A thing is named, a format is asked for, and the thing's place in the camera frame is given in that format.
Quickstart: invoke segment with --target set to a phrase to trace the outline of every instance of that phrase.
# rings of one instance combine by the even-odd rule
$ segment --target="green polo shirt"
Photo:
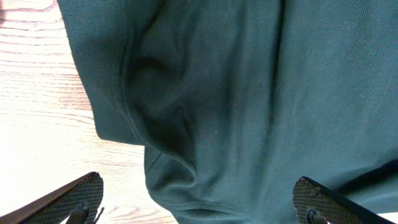
[[[58,0],[103,139],[179,223],[297,223],[301,176],[398,211],[395,0]]]

